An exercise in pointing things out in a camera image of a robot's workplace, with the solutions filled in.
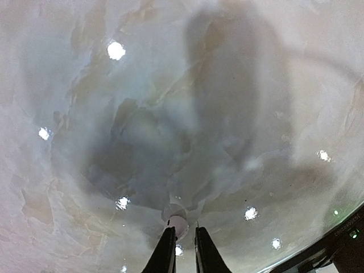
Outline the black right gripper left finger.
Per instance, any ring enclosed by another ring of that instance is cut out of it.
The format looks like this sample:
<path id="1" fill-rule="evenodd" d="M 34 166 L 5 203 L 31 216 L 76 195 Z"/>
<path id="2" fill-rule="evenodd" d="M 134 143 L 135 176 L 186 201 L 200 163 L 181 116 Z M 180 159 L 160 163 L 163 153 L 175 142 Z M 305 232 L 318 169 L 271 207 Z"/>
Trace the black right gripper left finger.
<path id="1" fill-rule="evenodd" d="M 164 230 L 150 259 L 142 273 L 174 273 L 176 272 L 176 230 L 168 227 Z"/>

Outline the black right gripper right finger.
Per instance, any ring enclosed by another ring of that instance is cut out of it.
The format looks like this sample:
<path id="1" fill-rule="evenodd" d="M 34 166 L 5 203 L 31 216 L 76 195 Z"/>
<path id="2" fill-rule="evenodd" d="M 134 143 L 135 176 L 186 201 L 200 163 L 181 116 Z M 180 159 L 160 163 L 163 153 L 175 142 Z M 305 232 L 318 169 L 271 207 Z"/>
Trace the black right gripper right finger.
<path id="1" fill-rule="evenodd" d="M 207 229 L 199 225 L 195 228 L 195 256 L 196 272 L 231 273 Z"/>

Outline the pink white earbud charging case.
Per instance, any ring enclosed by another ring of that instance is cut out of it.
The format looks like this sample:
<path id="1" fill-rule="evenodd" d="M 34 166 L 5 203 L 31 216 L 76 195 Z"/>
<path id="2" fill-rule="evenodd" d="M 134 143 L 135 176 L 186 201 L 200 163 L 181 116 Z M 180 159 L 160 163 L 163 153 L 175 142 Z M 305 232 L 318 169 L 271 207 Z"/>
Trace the pink white earbud charging case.
<path id="1" fill-rule="evenodd" d="M 162 220 L 165 228 L 175 228 L 176 240 L 183 239 L 188 230 L 189 223 L 187 221 L 187 212 L 179 204 L 168 204 L 162 212 Z"/>

